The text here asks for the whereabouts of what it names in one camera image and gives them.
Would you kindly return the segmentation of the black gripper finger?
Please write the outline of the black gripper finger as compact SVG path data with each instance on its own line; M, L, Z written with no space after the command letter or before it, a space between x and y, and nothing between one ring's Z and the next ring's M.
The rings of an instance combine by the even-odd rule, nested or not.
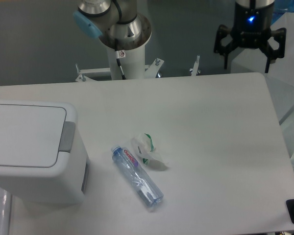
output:
M231 28L228 28L225 25L221 24L217 29L215 38L214 53L217 53L224 57L224 69L227 69L229 54L238 47L238 43L233 40L231 32ZM223 46L222 40L225 39L227 36L231 37L231 41L227 45Z
M269 72L270 64L274 63L276 59L284 58L285 56L285 45L286 45L287 29L279 28L277 30L271 30L270 28L264 30L261 33L259 49L266 56L266 67L265 73ZM278 44L278 49L273 49L269 44L268 40L273 38Z

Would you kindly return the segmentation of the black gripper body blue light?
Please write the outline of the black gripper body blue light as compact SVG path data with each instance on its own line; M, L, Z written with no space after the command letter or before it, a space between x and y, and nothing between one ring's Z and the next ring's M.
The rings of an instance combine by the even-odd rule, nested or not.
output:
M255 41L270 30L274 8L273 0L236 0L233 43L242 48L256 48Z

